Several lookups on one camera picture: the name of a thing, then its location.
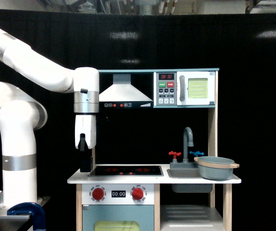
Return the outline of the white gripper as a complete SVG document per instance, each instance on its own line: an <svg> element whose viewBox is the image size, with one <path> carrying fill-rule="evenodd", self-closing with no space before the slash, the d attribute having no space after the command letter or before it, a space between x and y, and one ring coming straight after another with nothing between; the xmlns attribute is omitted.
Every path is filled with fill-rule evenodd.
<svg viewBox="0 0 276 231"><path fill-rule="evenodd" d="M92 170L92 148L96 146L96 116L75 115L75 147L80 151L80 172Z"/></svg>

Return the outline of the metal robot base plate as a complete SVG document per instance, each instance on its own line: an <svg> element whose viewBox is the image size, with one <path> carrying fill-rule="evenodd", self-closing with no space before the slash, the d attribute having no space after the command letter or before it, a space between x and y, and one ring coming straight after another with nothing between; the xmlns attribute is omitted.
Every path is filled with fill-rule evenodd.
<svg viewBox="0 0 276 231"><path fill-rule="evenodd" d="M39 197L35 203L43 206L50 200L49 196ZM33 231L33 222L30 215L8 216L3 203L3 194L0 194L0 231Z"/></svg>

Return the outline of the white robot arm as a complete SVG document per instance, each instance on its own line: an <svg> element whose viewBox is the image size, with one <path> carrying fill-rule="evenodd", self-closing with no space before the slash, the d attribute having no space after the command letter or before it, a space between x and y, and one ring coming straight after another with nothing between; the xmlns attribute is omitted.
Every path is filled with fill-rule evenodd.
<svg viewBox="0 0 276 231"><path fill-rule="evenodd" d="M75 147L96 146L99 72L92 67L67 69L32 50L0 29L0 61L39 86L74 95ZM18 87L0 82L0 136L3 190L7 208L36 202L37 148L35 130L47 122L44 106Z"/></svg>

